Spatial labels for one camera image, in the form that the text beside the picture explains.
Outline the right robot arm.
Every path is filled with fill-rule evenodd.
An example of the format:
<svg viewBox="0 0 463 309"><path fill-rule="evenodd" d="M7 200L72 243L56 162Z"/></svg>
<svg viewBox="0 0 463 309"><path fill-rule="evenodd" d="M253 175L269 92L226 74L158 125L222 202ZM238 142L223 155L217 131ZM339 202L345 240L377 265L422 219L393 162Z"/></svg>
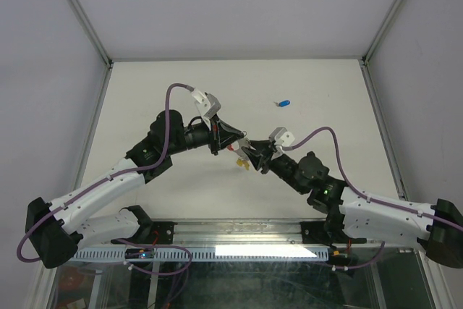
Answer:
<svg viewBox="0 0 463 309"><path fill-rule="evenodd" d="M377 240L419 250L442 266L462 267L462 214L452 202L417 203L358 190L332 177L314 152L295 161L268 140L252 141L243 151L256 170L274 173L326 215L327 245Z"/></svg>

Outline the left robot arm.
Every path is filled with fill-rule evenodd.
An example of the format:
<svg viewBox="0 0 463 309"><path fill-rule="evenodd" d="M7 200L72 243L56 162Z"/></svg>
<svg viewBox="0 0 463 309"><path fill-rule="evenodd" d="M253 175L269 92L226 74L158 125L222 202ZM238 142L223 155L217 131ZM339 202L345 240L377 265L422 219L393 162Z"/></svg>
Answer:
<svg viewBox="0 0 463 309"><path fill-rule="evenodd" d="M195 117L194 121L185 125L178 111L162 111L146 137L106 174L50 202L32 200L27 206L24 239L37 253L35 260L51 269L99 242L148 240L151 220L140 206L123 208L110 216L94 215L112 200L162 175L172 166L171 156L203 146L216 156L245 136L217 115Z"/></svg>

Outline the red handle keyring holder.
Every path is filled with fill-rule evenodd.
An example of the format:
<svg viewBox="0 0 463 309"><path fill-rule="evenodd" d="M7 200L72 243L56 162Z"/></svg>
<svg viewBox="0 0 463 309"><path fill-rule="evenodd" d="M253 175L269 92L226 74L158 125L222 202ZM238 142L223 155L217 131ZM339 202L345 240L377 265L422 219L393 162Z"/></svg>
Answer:
<svg viewBox="0 0 463 309"><path fill-rule="evenodd" d="M244 151L244 148L250 147L250 140L247 137L247 132L243 132L244 137L234 141L232 144L228 145L226 148L229 151L234 152L238 158L242 161L248 161L249 157Z"/></svg>

